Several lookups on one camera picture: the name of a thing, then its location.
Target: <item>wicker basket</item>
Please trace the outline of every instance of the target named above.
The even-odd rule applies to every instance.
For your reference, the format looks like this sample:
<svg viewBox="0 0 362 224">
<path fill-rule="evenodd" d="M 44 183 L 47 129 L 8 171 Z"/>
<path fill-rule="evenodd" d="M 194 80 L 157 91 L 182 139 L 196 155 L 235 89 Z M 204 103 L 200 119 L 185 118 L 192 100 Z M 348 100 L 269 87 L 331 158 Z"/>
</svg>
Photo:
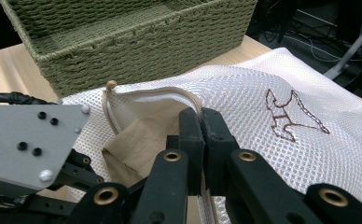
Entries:
<svg viewBox="0 0 362 224">
<path fill-rule="evenodd" d="M 239 46 L 257 0 L 0 0 L 59 96 L 180 75 Z"/>
</svg>

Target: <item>tan cloth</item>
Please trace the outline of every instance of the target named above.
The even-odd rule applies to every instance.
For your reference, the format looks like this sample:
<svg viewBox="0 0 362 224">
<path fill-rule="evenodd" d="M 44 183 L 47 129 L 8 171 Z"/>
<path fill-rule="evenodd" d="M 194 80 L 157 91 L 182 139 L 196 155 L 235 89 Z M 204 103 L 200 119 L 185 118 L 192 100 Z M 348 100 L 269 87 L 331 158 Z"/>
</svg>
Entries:
<svg viewBox="0 0 362 224">
<path fill-rule="evenodd" d="M 133 108 L 140 104 L 142 110 L 147 106 L 150 108 L 103 149 L 112 181 L 126 187 L 149 175 L 156 155 L 166 147 L 167 135 L 178 135 L 178 114 L 187 108 L 175 100 L 129 104 L 132 104 Z"/>
</svg>

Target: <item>white fabric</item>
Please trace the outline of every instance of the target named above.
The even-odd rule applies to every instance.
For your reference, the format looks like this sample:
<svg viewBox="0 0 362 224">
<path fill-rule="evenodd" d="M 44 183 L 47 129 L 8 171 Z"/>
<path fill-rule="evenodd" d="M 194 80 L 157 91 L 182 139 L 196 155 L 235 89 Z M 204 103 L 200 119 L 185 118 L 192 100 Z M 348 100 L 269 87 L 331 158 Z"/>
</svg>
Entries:
<svg viewBox="0 0 362 224">
<path fill-rule="evenodd" d="M 178 77 L 117 86 L 115 92 L 161 87 L 190 91 L 204 107 L 221 112 L 239 145 L 260 153 L 291 188 L 305 192 L 309 185 L 325 182 L 362 202 L 362 100 L 288 50 L 275 49 L 234 66 L 205 66 Z M 75 149 L 90 155 L 95 171 L 108 180 L 101 149 L 114 135 L 101 111 L 101 94 L 97 89 L 63 101 L 92 107 Z M 174 99 L 168 94 L 131 100 L 166 97 Z M 228 223 L 224 199 L 216 197 L 215 202 L 219 222 Z"/>
</svg>

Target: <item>tabletop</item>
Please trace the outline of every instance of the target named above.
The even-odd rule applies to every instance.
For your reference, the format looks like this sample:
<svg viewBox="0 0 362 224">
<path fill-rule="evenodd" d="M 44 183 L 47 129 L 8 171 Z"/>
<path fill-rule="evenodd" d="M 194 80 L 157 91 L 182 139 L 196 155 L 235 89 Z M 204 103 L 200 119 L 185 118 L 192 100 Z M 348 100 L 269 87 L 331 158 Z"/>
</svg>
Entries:
<svg viewBox="0 0 362 224">
<path fill-rule="evenodd" d="M 242 45 L 202 64 L 235 64 L 256 58 L 270 49 L 245 36 Z M 39 69 L 23 44 L 0 49 L 0 92 L 19 91 L 46 101 L 58 96 L 40 75 Z"/>
</svg>

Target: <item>embroidered logo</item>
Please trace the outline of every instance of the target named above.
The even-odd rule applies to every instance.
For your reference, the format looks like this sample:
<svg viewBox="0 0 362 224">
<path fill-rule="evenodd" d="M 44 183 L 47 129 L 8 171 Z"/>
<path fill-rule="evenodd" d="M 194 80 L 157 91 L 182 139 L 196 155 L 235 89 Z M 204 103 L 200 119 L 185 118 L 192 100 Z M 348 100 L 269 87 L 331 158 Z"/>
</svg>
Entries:
<svg viewBox="0 0 362 224">
<path fill-rule="evenodd" d="M 323 122 L 313 115 L 302 103 L 295 91 L 291 91 L 289 100 L 284 104 L 280 105 L 277 102 L 271 89 L 268 89 L 266 93 L 266 106 L 271 111 L 273 118 L 273 125 L 271 129 L 273 132 L 286 140 L 296 142 L 295 136 L 287 128 L 291 126 L 301 126 L 311 129 L 316 129 L 322 133 L 329 134 L 329 130 L 324 126 Z M 296 121 L 290 117 L 291 109 L 296 112 L 303 113 L 308 119 L 303 118 L 301 121 Z"/>
</svg>

